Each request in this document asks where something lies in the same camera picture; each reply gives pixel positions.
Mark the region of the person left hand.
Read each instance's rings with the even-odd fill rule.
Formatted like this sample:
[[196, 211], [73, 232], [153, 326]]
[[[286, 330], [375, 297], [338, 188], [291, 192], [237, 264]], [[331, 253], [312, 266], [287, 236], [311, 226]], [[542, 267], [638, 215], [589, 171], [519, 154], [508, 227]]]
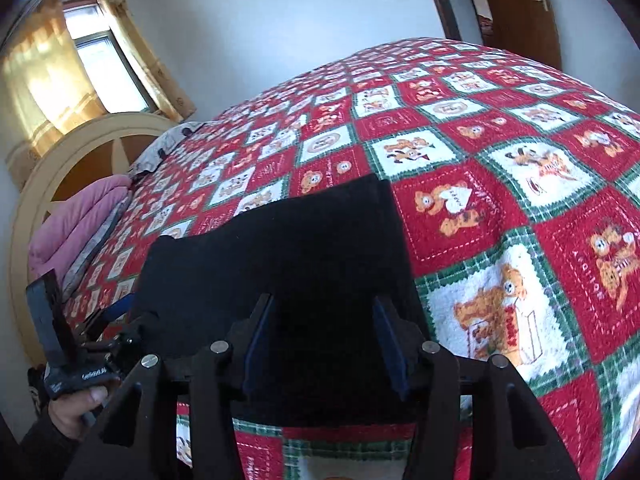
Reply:
[[81, 441], [88, 431], [85, 414], [103, 406], [120, 386], [118, 380], [85, 390], [64, 394], [49, 403], [52, 424], [66, 438]]

